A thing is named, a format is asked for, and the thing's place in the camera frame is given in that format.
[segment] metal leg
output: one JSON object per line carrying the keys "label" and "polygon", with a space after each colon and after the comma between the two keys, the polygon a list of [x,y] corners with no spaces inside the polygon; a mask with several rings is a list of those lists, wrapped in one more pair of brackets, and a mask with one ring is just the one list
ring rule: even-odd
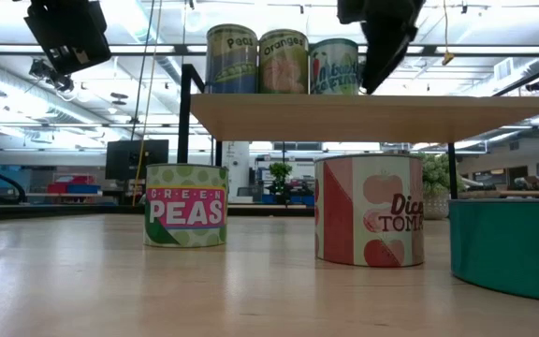
{"label": "metal leg", "polygon": [[188,163],[188,134],[191,117],[191,74],[190,65],[182,66],[180,92],[180,119],[178,124],[178,160],[179,164]]}
{"label": "metal leg", "polygon": [[215,142],[215,166],[222,166],[222,142],[220,140]]}
{"label": "metal leg", "polygon": [[448,143],[448,172],[450,174],[450,198],[458,198],[457,194],[457,158],[455,143]]}

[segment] wooden tabletop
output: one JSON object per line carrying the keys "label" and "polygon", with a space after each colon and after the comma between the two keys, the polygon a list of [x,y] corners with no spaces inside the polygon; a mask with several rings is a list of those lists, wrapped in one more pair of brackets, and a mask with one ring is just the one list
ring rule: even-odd
{"label": "wooden tabletop", "polygon": [[539,97],[201,94],[219,140],[454,142],[539,114]]}

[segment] red box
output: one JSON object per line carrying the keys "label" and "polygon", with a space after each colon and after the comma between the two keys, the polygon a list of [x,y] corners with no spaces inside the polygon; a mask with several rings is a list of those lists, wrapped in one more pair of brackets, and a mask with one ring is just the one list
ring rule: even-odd
{"label": "red box", "polygon": [[47,185],[47,193],[67,193],[68,183],[50,183]]}

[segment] teal container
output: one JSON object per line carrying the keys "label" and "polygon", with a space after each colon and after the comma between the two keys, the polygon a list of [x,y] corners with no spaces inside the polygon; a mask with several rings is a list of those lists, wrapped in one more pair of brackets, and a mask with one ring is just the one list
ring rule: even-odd
{"label": "teal container", "polygon": [[458,278],[539,299],[539,199],[451,200],[450,248]]}

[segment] cable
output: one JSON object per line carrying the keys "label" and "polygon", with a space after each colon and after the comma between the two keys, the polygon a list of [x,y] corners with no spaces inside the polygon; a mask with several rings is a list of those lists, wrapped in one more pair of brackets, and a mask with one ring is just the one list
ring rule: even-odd
{"label": "cable", "polygon": [[71,101],[73,101],[76,97],[79,96],[78,92],[76,92],[76,93],[74,94],[74,97],[72,97],[72,98],[65,98],[65,97],[63,97],[62,94],[60,94],[60,92],[57,91],[57,90],[55,91],[55,94],[56,94],[58,97],[62,98],[62,99],[63,99],[64,101],[66,101],[66,102],[71,102]]}
{"label": "cable", "polygon": [[[134,139],[135,129],[137,128],[138,104],[140,103],[140,84],[142,83],[142,74],[145,70],[145,59],[147,58],[147,47],[149,47],[149,39],[151,38],[151,27],[153,26],[153,9],[154,8],[155,8],[155,0],[152,0],[151,13],[149,13],[149,27],[147,28],[147,36],[146,36],[147,40],[145,41],[145,50],[142,54],[142,63],[140,64],[140,76],[138,78],[138,91],[137,91],[137,107],[135,108],[135,118],[134,118],[134,123],[132,124],[132,133],[130,134],[130,140]],[[157,27],[157,35],[155,35],[155,44],[157,44],[158,35],[159,35],[159,27]]]}
{"label": "cable", "polygon": [[446,10],[446,0],[443,0],[444,6],[444,47],[448,53],[448,10]]}
{"label": "cable", "polygon": [[444,60],[442,61],[442,65],[446,66],[455,58],[455,55],[453,55],[450,51],[448,51],[448,10],[446,9],[446,0],[443,0],[443,6],[444,6]]}
{"label": "cable", "polygon": [[147,133],[147,120],[149,119],[149,104],[151,103],[151,91],[153,90],[153,75],[155,72],[155,55],[157,54],[157,39],[159,37],[159,27],[161,22],[161,11],[162,11],[162,2],[159,2],[159,13],[157,14],[157,32],[155,32],[155,45],[153,47],[153,62],[151,64],[151,77],[149,78],[149,93],[147,96],[147,109],[145,110],[145,122],[142,129],[142,139],[140,140],[140,154],[138,154],[138,166],[137,166],[137,177],[135,177],[135,184],[132,192],[132,207],[135,207],[137,203],[137,182],[138,176],[140,175],[140,166],[142,165],[142,156],[145,152],[145,134]]}

